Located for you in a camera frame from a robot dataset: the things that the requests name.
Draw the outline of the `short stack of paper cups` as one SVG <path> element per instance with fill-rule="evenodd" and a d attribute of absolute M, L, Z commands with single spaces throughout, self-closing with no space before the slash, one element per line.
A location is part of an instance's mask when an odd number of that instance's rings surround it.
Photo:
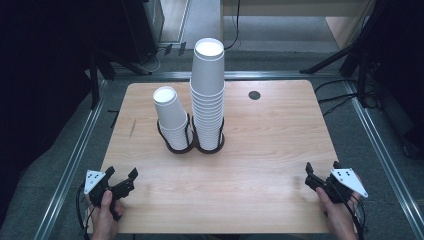
<path fill-rule="evenodd" d="M 193 142 L 189 114 L 184 110 L 176 90 L 162 86 L 153 93 L 158 116 L 157 126 L 172 151 L 185 151 Z"/>

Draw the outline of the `light wooden furniture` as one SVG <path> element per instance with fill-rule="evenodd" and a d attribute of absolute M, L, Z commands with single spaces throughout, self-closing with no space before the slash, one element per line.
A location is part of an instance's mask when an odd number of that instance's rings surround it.
<path fill-rule="evenodd" d="M 221 16 L 324 17 L 339 48 L 359 34 L 361 21 L 374 9 L 376 0 L 220 0 Z"/>

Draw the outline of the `tall stack of paper cups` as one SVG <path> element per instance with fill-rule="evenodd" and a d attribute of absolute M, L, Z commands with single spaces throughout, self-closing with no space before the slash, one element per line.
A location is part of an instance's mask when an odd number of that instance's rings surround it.
<path fill-rule="evenodd" d="M 203 38 L 196 42 L 190 92 L 200 144 L 214 149 L 224 118 L 224 46 L 219 40 Z"/>

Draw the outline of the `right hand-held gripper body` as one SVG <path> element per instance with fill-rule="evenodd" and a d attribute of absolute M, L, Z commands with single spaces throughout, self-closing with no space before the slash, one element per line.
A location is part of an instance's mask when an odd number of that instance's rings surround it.
<path fill-rule="evenodd" d="M 361 180 L 351 168 L 332 169 L 325 180 L 314 174 L 314 180 L 305 179 L 305 184 L 312 190 L 316 190 L 317 187 L 322 188 L 333 203 L 347 202 L 354 192 L 364 198 L 368 197 Z"/>

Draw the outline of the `black double cup holder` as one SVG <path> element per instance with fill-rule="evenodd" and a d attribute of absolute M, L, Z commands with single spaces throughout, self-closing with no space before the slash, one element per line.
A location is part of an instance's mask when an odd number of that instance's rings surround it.
<path fill-rule="evenodd" d="M 165 129 L 157 121 L 157 130 L 165 142 L 168 150 L 174 154 L 185 154 L 196 148 L 203 154 L 214 154 L 219 152 L 225 144 L 225 136 L 223 134 L 224 123 L 221 123 L 219 135 L 216 138 L 216 147 L 214 149 L 203 148 L 199 140 L 199 132 L 194 124 L 194 118 L 189 114 L 186 115 L 185 123 L 177 129 Z"/>

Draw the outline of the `person's left hand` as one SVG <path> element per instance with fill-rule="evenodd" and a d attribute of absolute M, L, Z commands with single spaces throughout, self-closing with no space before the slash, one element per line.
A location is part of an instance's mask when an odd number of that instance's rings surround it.
<path fill-rule="evenodd" d="M 114 220 L 110 211 L 113 193 L 106 190 L 103 194 L 100 207 L 89 206 L 93 224 L 91 240 L 114 240 L 118 233 L 118 222 Z"/>

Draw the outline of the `dark cabinet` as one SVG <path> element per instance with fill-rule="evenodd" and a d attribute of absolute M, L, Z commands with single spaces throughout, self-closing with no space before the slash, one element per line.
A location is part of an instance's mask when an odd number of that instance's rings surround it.
<path fill-rule="evenodd" d="M 164 25 L 160 0 L 121 0 L 135 46 L 137 62 L 157 53 Z"/>

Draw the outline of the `black tripod stand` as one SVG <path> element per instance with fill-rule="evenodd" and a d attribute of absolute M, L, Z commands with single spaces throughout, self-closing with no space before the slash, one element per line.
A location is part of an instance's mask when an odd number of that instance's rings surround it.
<path fill-rule="evenodd" d="M 114 80 L 116 72 L 112 66 L 112 62 L 116 62 L 131 72 L 146 76 L 151 75 L 152 72 L 143 70 L 141 67 L 136 66 L 124 58 L 112 53 L 108 50 L 95 50 L 89 54 L 89 78 L 91 81 L 91 109 L 94 109 L 100 103 L 100 89 L 98 82 L 98 73 L 101 73 L 107 80 Z"/>
<path fill-rule="evenodd" d="M 345 48 L 327 57 L 310 68 L 300 70 L 300 74 L 315 74 L 341 58 L 345 58 L 339 69 L 341 77 L 351 77 L 359 69 L 357 81 L 357 98 L 363 107 L 365 103 L 365 86 L 367 82 L 367 68 L 369 59 L 369 43 L 375 30 L 378 18 L 382 14 L 386 3 L 384 0 L 375 0 L 373 9 L 368 18 L 363 17 L 361 28 L 357 37 Z"/>

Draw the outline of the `person's right hand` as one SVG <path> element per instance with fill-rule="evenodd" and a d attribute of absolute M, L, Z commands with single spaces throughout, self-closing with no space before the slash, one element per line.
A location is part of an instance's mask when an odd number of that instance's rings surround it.
<path fill-rule="evenodd" d="M 343 204 L 335 204 L 328 197 L 327 193 L 320 187 L 316 188 L 319 198 L 320 210 L 327 217 L 328 230 L 337 240 L 358 240 L 352 215 Z"/>

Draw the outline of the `aluminium frame rail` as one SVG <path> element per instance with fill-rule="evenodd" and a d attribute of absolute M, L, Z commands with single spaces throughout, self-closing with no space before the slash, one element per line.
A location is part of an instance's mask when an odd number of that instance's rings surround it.
<path fill-rule="evenodd" d="M 353 101 L 353 106 L 416 239 L 424 240 L 424 214 L 396 167 L 369 109 L 364 108 L 358 100 Z"/>
<path fill-rule="evenodd" d="M 100 115 L 104 105 L 103 97 L 107 95 L 109 90 L 109 83 L 107 80 L 102 80 L 99 84 L 99 94 L 101 99 L 98 104 L 89 112 L 88 117 L 83 125 L 83 129 L 78 137 L 78 140 L 72 150 L 71 156 L 67 165 L 61 175 L 60 181 L 51 197 L 47 206 L 46 212 L 38 226 L 33 240 L 48 240 L 61 208 L 65 202 L 66 196 L 69 192 L 73 182 L 76 171 L 80 165 L 82 156 L 85 152 L 88 141 L 92 135 L 92 131 Z"/>
<path fill-rule="evenodd" d="M 155 72 L 148 75 L 137 75 L 133 72 L 118 72 L 116 79 L 130 79 L 131 81 L 140 82 L 181 82 L 191 77 L 188 71 L 179 72 Z M 282 80 L 282 79 L 338 79 L 341 75 L 337 71 L 324 71 L 314 74 L 304 74 L 299 70 L 294 71 L 226 71 L 224 78 L 229 81 L 245 81 L 245 80 Z"/>

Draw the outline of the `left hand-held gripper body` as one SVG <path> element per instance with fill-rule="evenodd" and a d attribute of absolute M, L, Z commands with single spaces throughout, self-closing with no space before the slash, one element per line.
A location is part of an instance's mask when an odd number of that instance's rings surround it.
<path fill-rule="evenodd" d="M 134 181 L 130 182 L 128 177 L 115 186 L 110 186 L 109 181 L 106 182 L 105 172 L 88 170 L 84 184 L 84 193 L 89 196 L 90 203 L 93 206 L 100 207 L 103 194 L 106 190 L 113 193 L 113 200 L 110 205 L 110 211 L 115 221 L 119 221 L 121 216 L 115 211 L 115 203 L 121 198 L 127 197 L 131 191 L 135 189 Z"/>

